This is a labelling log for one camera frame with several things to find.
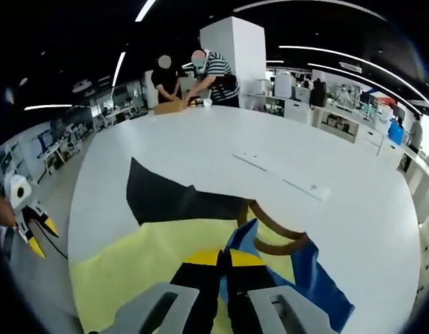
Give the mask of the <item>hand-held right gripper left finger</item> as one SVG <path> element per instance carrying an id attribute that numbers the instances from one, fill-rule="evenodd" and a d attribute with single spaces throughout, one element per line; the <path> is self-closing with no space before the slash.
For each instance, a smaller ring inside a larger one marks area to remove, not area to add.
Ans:
<path id="1" fill-rule="evenodd" d="M 217 316 L 222 250 L 202 250 L 170 282 L 155 283 L 121 306 L 103 333 L 210 333 Z"/>

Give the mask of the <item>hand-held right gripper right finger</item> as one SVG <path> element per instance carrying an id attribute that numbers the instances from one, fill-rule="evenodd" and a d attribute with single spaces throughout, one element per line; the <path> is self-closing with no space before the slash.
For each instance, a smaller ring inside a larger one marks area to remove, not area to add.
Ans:
<path id="1" fill-rule="evenodd" d="M 230 249 L 228 316 L 234 333 L 334 333 L 327 313 L 289 285 L 278 286 L 257 256 Z"/>

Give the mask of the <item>person's left hand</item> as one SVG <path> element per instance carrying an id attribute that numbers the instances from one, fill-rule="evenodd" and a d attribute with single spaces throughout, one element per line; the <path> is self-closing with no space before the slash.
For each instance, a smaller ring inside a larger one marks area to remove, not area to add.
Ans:
<path id="1" fill-rule="evenodd" d="M 0 226 L 7 228 L 16 227 L 14 210 L 10 202 L 0 195 Z"/>

